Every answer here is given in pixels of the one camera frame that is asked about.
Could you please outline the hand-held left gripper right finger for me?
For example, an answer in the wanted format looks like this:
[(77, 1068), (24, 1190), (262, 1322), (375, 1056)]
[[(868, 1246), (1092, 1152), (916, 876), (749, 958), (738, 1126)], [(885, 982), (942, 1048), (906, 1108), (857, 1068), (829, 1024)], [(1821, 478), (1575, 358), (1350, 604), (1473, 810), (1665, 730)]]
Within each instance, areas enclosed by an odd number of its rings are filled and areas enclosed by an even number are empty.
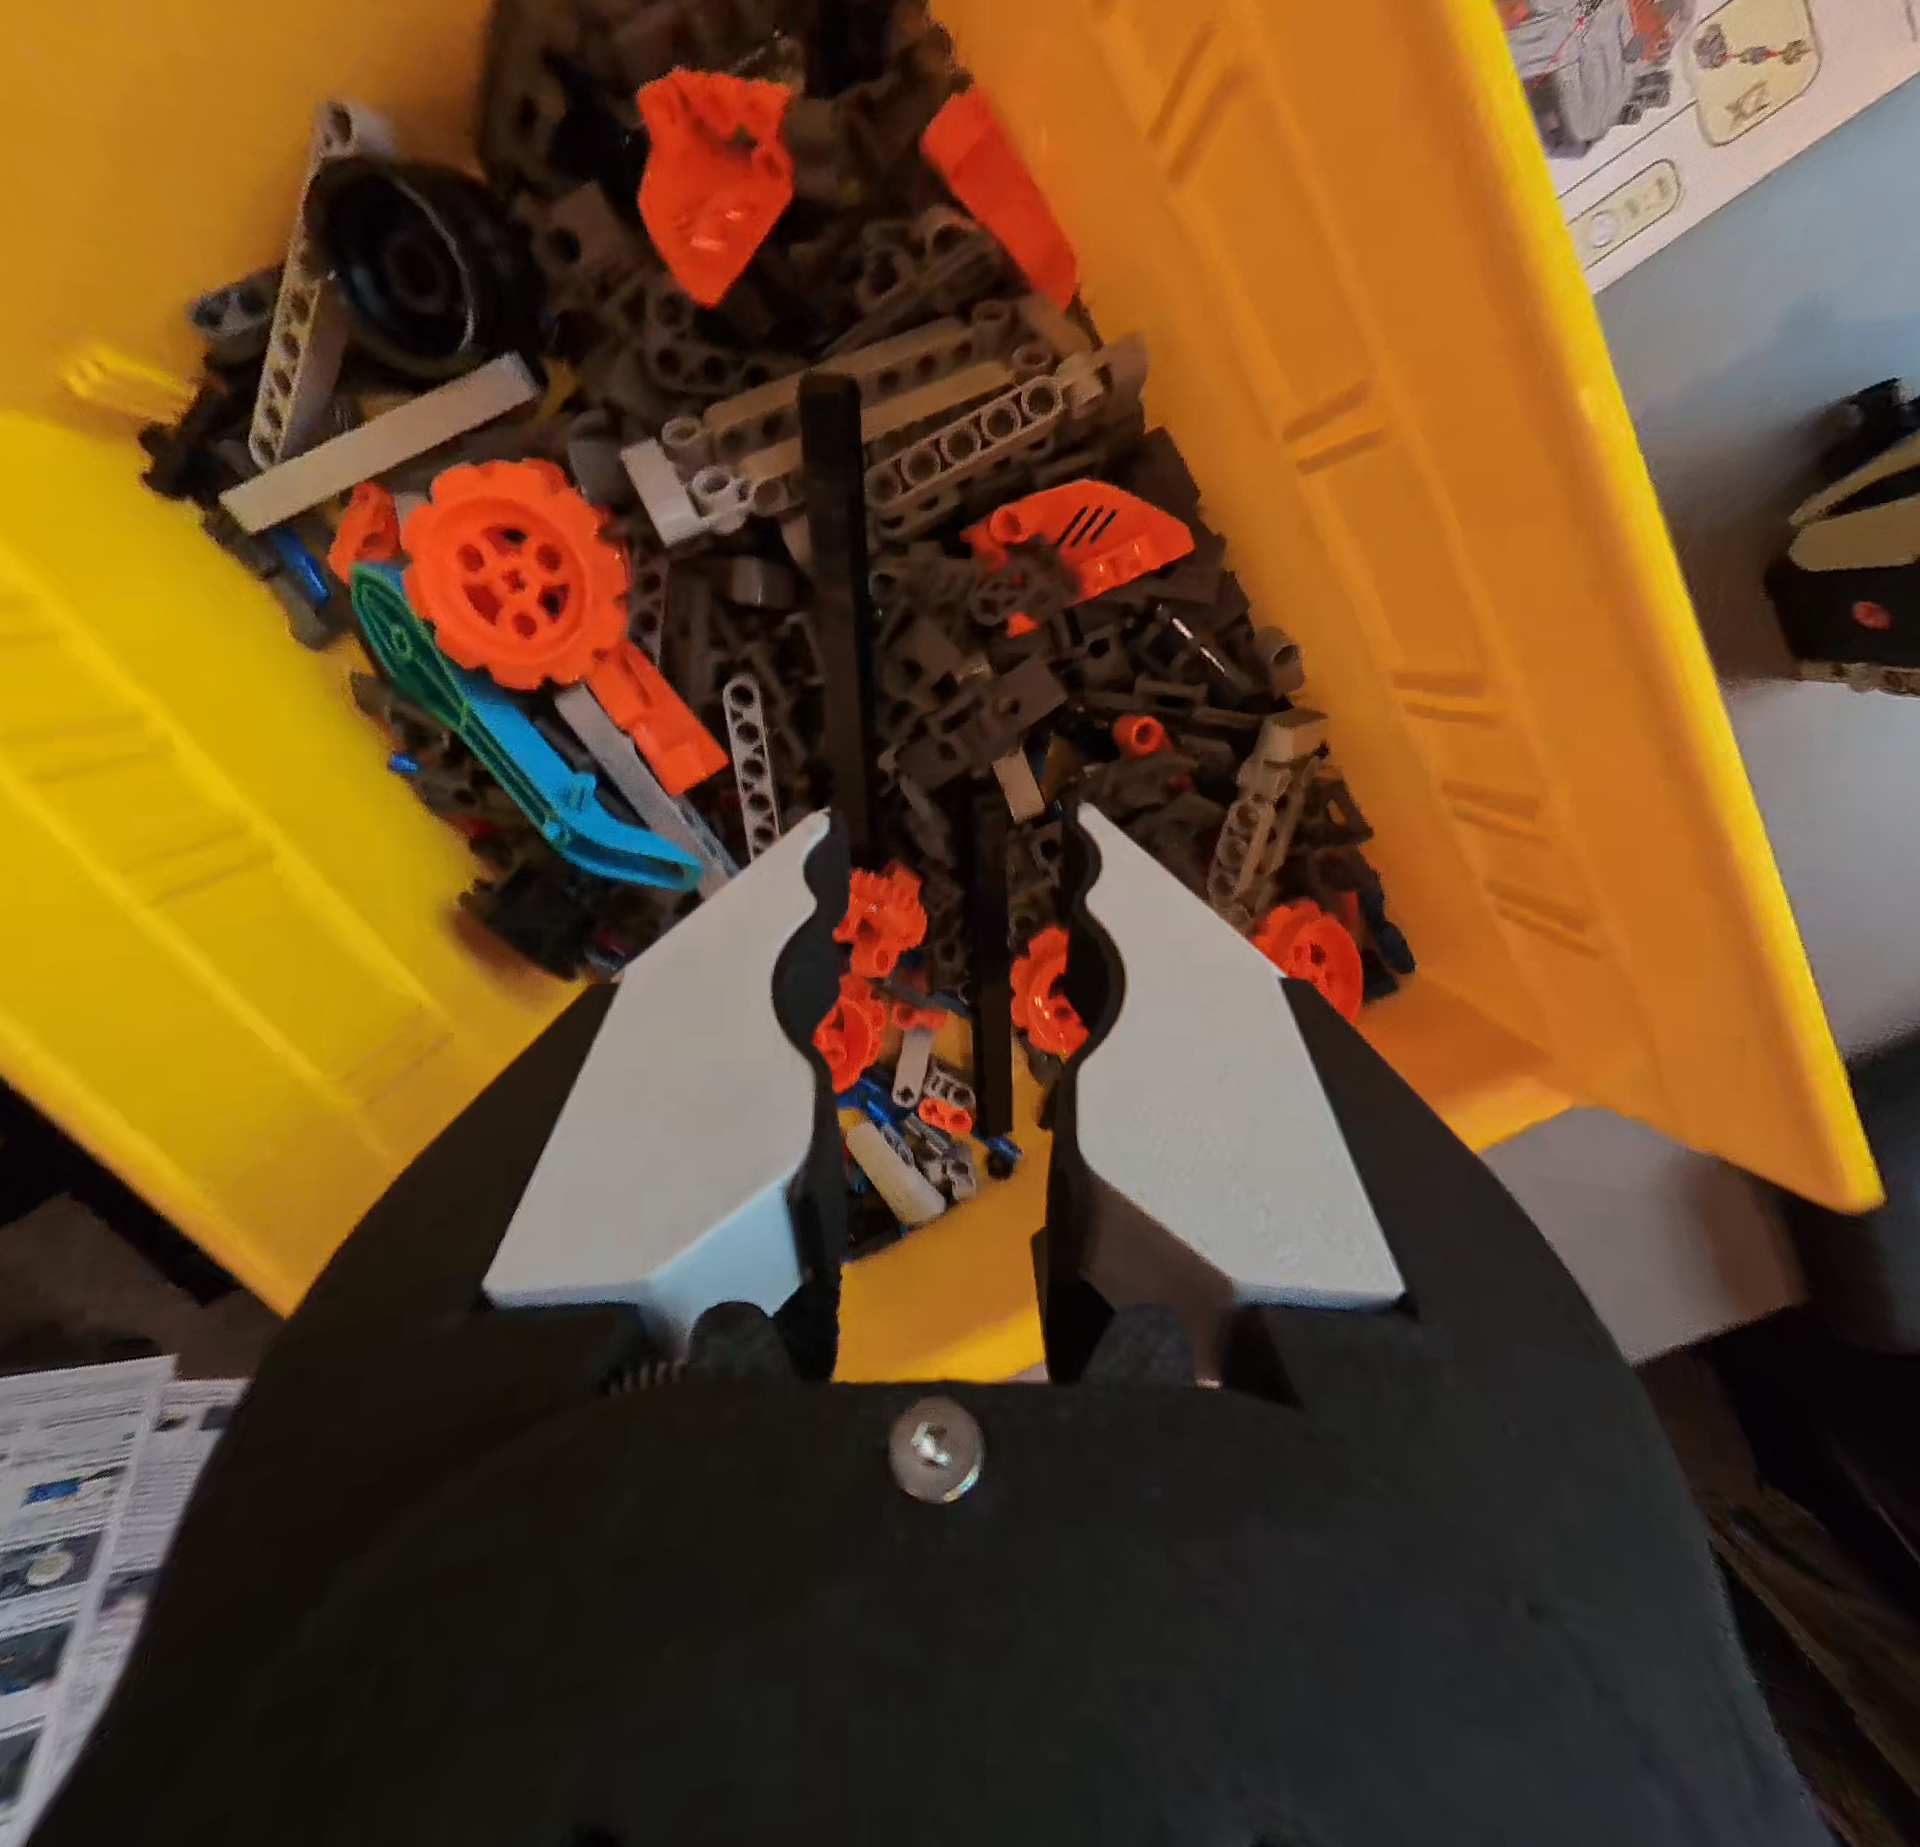
[(1297, 996), (1112, 818), (1064, 814), (1083, 1026), (1052, 1102), (1036, 1240), (1041, 1358), (1082, 1380), (1132, 1310), (1218, 1380), (1253, 1310), (1377, 1316), (1408, 1286), (1314, 1062)]

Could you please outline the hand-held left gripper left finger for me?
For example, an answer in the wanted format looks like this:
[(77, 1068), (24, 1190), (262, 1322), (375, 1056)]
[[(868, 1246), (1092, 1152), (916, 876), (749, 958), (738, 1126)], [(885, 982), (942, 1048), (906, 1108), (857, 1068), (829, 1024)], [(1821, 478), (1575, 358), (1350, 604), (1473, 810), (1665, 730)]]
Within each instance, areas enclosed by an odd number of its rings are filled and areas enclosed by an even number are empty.
[(817, 810), (626, 968), (484, 1276), (489, 1308), (621, 1308), (684, 1360), (736, 1304), (802, 1380), (833, 1376), (848, 1184), (813, 1038), (849, 884), (848, 828)]

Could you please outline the pile of toy building pieces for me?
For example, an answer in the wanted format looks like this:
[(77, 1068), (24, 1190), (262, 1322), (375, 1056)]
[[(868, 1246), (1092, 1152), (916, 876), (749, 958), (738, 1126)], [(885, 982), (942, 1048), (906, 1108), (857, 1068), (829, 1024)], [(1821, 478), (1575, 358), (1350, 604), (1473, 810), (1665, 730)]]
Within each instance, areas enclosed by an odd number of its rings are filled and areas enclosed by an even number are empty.
[[(793, 200), (714, 310), (638, 212), (635, 92), (673, 68), (793, 88)], [(868, 702), (854, 868), (913, 868), (925, 938), (868, 980), (891, 1026), (836, 1096), (860, 1120), (849, 1258), (1018, 1172), (1016, 1060), (1044, 1092), (1064, 1066), (1009, 1016), (1013, 958), (1064, 924), (1061, 802), (1102, 810), (1244, 938), (1283, 900), (1339, 916), (1364, 1004), (1417, 966), (1297, 702), (1297, 646), (1255, 626), (1177, 446), (1146, 426), (1141, 346), (1034, 294), (923, 160), (967, 86), (927, 0), (491, 0), (478, 170), (449, 168), (496, 214), (491, 360), (418, 380), (352, 340), (304, 200), (332, 160), (414, 160), (333, 100), (282, 264), (192, 304), (200, 382), (138, 434), (148, 490), (196, 510), (301, 646), (357, 638), (352, 700), (478, 878), (532, 858), (605, 890), (582, 980), (613, 980), (837, 804)], [(582, 684), (494, 684), (609, 814), (699, 862), (690, 894), (557, 856), (355, 622), (354, 568), (404, 584), (402, 524), (444, 470), (527, 460), (603, 512), (628, 638)], [(1031, 634), (979, 626), (961, 528), (1083, 476), (1182, 520), (1192, 554)]]

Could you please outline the yellow plastic bin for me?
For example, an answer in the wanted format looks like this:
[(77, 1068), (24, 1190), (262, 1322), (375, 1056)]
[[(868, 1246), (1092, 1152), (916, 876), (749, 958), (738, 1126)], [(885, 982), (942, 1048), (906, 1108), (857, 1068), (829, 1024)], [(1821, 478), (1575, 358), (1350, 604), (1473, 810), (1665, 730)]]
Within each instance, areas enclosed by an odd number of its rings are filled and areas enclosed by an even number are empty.
[[(468, 140), (489, 0), (4, 0), (4, 1084), (289, 1312), (563, 1012), (468, 946), (346, 656), (142, 486), (324, 98)], [(1883, 1198), (1491, 0), (929, 0), (1136, 330), (1373, 826), (1367, 1042)]]

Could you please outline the orange sprocket wheel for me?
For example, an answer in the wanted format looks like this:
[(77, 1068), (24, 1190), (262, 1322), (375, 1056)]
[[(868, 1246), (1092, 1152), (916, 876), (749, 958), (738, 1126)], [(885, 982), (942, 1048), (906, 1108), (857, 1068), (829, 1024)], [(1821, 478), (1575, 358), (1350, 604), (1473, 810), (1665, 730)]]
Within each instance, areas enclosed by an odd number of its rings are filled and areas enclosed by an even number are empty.
[(1055, 1060), (1073, 1058), (1090, 1030), (1064, 986), (1070, 936), (1064, 924), (1039, 928), (1009, 968), (1009, 1016), (1028, 1048)]
[(891, 1024), (890, 1002), (868, 980), (837, 980), (836, 1000), (812, 1036), (833, 1094), (852, 1092), (881, 1058)]
[(1248, 928), (1246, 940), (1283, 974), (1316, 990), (1356, 1022), (1366, 1002), (1366, 966), (1342, 918), (1314, 900), (1283, 900)]
[(628, 638), (605, 526), (557, 464), (447, 468), (400, 526), (402, 590), (449, 662), (520, 692), (582, 684)]

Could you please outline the black toy wheel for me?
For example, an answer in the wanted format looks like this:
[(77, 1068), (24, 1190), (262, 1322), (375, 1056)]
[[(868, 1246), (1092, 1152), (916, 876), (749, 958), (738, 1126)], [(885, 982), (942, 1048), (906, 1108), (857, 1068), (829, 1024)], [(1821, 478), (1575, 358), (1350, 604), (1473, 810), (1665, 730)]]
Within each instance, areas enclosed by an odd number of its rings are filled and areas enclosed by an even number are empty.
[(593, 972), (607, 892), (578, 870), (523, 858), (465, 886), (458, 908), (532, 968), (574, 982)]
[(498, 340), (496, 210), (480, 180), (437, 164), (337, 158), (301, 202), (310, 244), (373, 362), (447, 380)]

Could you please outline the orange toothed gear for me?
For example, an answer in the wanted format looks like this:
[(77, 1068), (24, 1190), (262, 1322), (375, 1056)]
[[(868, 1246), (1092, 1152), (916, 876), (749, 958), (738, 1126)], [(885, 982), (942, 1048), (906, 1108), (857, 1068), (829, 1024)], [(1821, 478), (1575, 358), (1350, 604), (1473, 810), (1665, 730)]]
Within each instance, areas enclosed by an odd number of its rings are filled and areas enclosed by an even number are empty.
[(881, 868), (854, 868), (846, 904), (831, 938), (846, 950), (848, 970), (861, 980), (883, 980), (904, 956), (923, 946), (927, 912), (921, 876), (893, 858)]

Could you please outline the blue brick separator tool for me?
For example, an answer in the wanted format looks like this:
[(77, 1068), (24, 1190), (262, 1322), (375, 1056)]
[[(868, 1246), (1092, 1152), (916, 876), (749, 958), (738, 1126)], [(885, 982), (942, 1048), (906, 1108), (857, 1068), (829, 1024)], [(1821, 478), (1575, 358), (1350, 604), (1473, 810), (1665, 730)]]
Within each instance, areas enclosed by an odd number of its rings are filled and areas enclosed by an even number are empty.
[(557, 856), (626, 886), (677, 896), (699, 886), (703, 868), (690, 852), (609, 814), (598, 782), (572, 768), (498, 684), (442, 656), (396, 566), (357, 564), (348, 596), (388, 684), (475, 756)]

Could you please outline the orange winged panel piece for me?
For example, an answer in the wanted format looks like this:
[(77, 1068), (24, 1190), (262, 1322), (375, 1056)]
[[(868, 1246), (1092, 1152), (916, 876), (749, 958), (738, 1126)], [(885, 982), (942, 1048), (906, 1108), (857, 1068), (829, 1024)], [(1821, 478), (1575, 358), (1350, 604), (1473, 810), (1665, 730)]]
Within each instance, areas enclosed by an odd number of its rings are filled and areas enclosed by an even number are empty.
[(971, 556), (971, 618), (1006, 636), (1177, 564), (1190, 528), (1137, 496), (1083, 476), (1001, 504), (961, 528)]

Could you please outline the printed paper sheet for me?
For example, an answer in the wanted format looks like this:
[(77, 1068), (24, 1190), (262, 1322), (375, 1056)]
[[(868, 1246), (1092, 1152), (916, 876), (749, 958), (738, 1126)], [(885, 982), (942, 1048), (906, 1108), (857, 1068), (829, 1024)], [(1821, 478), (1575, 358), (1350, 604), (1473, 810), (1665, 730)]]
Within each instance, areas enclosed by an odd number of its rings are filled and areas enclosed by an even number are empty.
[(175, 1358), (1, 1380), (1, 1841), (22, 1843), (131, 1659), (250, 1380)]

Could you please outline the grey toy robot model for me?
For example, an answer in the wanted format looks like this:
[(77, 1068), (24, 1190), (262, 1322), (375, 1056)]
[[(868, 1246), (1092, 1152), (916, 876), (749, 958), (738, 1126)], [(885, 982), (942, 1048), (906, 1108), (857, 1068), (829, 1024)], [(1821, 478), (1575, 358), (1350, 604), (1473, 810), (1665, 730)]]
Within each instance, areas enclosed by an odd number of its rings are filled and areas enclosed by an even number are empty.
[(1835, 402), (1818, 484), (1761, 586), (1802, 680), (1917, 696), (1915, 386)]

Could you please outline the orange angular connector piece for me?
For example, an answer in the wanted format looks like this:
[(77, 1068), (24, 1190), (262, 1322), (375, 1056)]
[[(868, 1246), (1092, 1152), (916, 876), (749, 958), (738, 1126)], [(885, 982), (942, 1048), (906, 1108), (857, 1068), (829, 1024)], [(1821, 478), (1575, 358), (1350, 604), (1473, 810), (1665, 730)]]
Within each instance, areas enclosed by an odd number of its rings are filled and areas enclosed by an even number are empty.
[(718, 308), (795, 198), (783, 122), (795, 90), (673, 68), (635, 90), (646, 160), (635, 210), (665, 272)]

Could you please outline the orange curved panel piece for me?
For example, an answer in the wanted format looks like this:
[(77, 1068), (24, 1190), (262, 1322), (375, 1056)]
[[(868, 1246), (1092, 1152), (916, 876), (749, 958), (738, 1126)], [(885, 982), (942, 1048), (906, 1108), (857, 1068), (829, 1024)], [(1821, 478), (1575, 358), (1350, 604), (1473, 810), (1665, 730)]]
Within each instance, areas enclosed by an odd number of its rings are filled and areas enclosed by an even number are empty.
[(950, 94), (925, 122), (919, 150), (1026, 286), (1068, 310), (1079, 288), (1078, 256), (986, 94), (977, 86)]

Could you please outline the open instruction booklet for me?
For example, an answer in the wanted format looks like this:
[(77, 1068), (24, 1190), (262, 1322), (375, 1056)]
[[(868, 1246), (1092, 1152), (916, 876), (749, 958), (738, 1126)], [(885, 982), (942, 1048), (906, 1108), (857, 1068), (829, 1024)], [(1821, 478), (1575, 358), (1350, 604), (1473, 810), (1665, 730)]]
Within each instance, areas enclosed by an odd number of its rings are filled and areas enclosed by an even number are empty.
[(1493, 0), (1589, 286), (1760, 176), (1733, 144), (1802, 98), (1811, 0)]

